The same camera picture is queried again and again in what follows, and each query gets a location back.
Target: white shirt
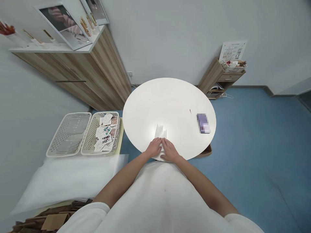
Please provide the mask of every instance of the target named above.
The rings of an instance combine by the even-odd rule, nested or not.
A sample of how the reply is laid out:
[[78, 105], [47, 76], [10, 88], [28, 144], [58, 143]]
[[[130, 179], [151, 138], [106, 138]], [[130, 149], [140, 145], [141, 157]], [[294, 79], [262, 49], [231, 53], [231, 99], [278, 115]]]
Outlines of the white shirt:
[[239, 214], [223, 218], [203, 201], [172, 163], [146, 164], [112, 209], [90, 203], [78, 210], [58, 233], [123, 232], [261, 232]]

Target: white shelf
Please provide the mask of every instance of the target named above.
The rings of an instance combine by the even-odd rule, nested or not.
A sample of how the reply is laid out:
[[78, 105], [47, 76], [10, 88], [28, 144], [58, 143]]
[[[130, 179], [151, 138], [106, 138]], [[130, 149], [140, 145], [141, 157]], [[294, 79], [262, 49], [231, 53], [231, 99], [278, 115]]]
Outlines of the white shelf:
[[30, 43], [29, 47], [27, 48], [12, 48], [9, 49], [11, 52], [42, 52], [42, 53], [90, 53], [96, 44], [99, 36], [102, 34], [104, 31], [106, 25], [100, 25], [99, 27], [99, 33], [97, 35], [92, 35], [91, 36], [91, 41], [93, 42], [92, 44], [89, 44], [83, 48], [80, 48], [78, 50], [73, 51], [67, 44], [62, 43], [61, 46], [56, 46], [53, 43], [48, 43], [49, 48], [48, 49], [43, 49], [39, 46], [36, 46], [34, 43]]

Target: baseboard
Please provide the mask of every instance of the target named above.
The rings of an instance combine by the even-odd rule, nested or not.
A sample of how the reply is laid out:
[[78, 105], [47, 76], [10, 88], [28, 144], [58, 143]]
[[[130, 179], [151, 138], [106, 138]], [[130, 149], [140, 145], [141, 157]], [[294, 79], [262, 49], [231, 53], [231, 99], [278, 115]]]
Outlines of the baseboard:
[[272, 98], [274, 97], [296, 97], [296, 95], [274, 95], [274, 96], [271, 96]]
[[293, 94], [288, 94], [288, 95], [278, 95], [278, 94], [273, 94], [273, 92], [270, 90], [270, 88], [268, 86], [264, 86], [264, 85], [252, 85], [252, 86], [248, 86], [248, 85], [243, 85], [243, 86], [239, 86], [239, 85], [233, 85], [231, 86], [231, 88], [262, 88], [266, 94], [269, 97], [295, 97], [296, 95]]
[[252, 86], [249, 86], [249, 85], [232, 85], [231, 88], [264, 88], [266, 86], [263, 86], [263, 85], [252, 85]]
[[311, 112], [311, 108], [298, 96], [297, 99], [300, 101], [300, 103], [306, 107], [306, 109], [309, 110], [309, 112]]
[[266, 94], [267, 94], [269, 97], [273, 97], [273, 96], [274, 96], [273, 92], [270, 90], [270, 88], [269, 88], [268, 86], [265, 86], [265, 87], [263, 88], [263, 90], [266, 92]]

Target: wood grain cabinet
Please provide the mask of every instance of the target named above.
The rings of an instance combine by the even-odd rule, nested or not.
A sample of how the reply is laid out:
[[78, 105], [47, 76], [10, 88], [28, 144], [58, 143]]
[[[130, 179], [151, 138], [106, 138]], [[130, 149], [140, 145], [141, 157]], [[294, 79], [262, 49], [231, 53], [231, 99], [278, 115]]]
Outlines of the wood grain cabinet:
[[[209, 98], [218, 99], [227, 89], [229, 89], [242, 75], [246, 73], [243, 70], [241, 73], [225, 73], [219, 60], [214, 58], [207, 71], [203, 75], [198, 88]], [[218, 89], [211, 91], [211, 88], [219, 83], [224, 90]]]
[[65, 44], [45, 51], [10, 51], [94, 109], [122, 110], [131, 84], [108, 26], [101, 27], [93, 44], [77, 51]]

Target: cardboard box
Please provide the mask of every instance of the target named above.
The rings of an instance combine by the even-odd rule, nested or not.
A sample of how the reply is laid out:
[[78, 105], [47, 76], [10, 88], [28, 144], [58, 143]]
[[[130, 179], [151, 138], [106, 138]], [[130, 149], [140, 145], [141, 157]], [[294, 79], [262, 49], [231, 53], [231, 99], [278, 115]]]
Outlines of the cardboard box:
[[69, 214], [47, 215], [41, 230], [54, 231], [61, 228], [65, 221], [69, 219]]
[[202, 158], [207, 157], [212, 154], [212, 146], [209, 144], [209, 146], [199, 155], [197, 155], [195, 158]]

